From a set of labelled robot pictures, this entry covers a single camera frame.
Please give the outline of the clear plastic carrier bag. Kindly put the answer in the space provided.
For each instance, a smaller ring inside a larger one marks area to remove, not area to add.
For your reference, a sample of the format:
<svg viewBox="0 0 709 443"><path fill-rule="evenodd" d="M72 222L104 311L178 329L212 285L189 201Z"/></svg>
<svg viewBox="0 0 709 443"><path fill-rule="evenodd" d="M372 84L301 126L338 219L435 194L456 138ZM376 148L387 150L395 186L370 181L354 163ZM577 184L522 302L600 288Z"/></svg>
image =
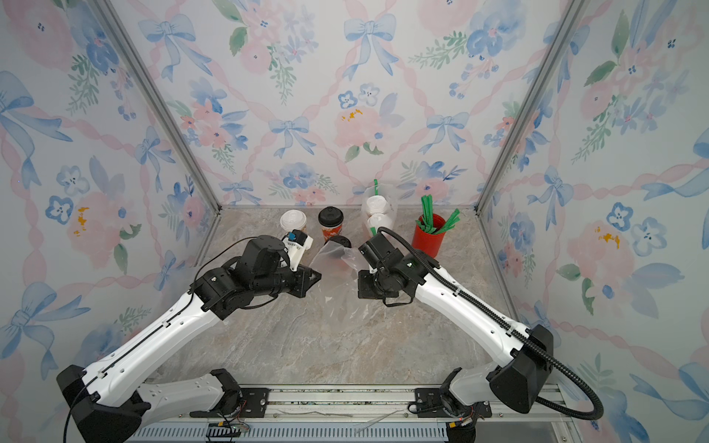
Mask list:
<svg viewBox="0 0 709 443"><path fill-rule="evenodd" d="M374 236L380 227L394 229L399 199L396 188L377 179L362 194L360 219L366 239Z"/></svg>

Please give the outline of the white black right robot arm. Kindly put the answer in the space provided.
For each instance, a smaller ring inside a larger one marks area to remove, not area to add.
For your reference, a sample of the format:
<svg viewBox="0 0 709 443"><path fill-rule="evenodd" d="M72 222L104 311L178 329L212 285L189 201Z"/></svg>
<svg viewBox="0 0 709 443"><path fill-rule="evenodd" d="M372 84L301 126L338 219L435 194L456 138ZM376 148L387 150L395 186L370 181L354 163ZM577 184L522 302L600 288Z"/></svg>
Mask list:
<svg viewBox="0 0 709 443"><path fill-rule="evenodd" d="M405 293L411 302L421 302L452 321L491 357L488 365L455 369L444 380L439 398L446 413L468 415L475 404L487 401L499 401L516 413L531 411L552 366L513 335L519 332L548 351L553 345L550 333L502 315L469 293L435 258L414 248L402 253L387 234L371 237L359 252L369 266L357 277L359 298L396 308Z"/></svg>

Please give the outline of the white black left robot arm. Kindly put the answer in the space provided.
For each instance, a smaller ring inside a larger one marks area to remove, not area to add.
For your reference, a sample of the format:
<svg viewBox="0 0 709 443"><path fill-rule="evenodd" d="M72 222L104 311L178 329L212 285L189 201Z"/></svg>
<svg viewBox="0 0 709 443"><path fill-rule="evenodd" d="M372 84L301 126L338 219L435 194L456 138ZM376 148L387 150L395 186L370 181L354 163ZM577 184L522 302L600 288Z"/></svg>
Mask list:
<svg viewBox="0 0 709 443"><path fill-rule="evenodd" d="M286 293L297 298L321 279L301 260L312 246L306 233L247 238L242 255L200 269L188 291L143 332L88 365L57 377L74 422L87 442L125 442L140 428L185 413L229 417L247 401L236 379L220 368L193 380L149 384L148 376L199 334L237 310L257 308Z"/></svg>

